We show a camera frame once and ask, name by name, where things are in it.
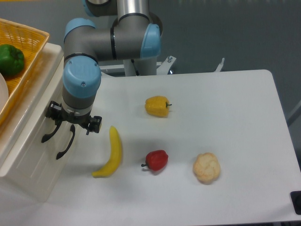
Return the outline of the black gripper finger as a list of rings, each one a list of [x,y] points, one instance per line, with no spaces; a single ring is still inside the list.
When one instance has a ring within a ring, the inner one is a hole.
[[[86,135],[90,133],[99,133],[102,126],[102,117],[101,116],[94,116],[89,117],[87,126],[86,126]]]
[[[62,123],[62,106],[61,104],[55,102],[55,101],[50,101],[47,111],[46,111],[46,117],[51,118],[54,122],[55,125],[59,128],[61,123]]]

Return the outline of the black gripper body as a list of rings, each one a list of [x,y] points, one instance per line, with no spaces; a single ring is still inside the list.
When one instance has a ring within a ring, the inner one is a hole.
[[[92,106],[85,109],[68,109],[67,107],[64,108],[62,104],[59,106],[61,110],[58,113],[57,121],[67,121],[71,124],[80,125],[84,129],[88,128]]]

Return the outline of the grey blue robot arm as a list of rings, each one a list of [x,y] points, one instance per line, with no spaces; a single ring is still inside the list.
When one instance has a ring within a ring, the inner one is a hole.
[[[97,29],[84,18],[66,25],[62,101],[51,101],[46,117],[57,128],[67,121],[98,133],[102,118],[90,113],[101,84],[99,62],[126,60],[134,74],[155,75],[162,29],[147,0],[85,0],[83,5],[91,16],[116,15],[117,19],[107,29]]]

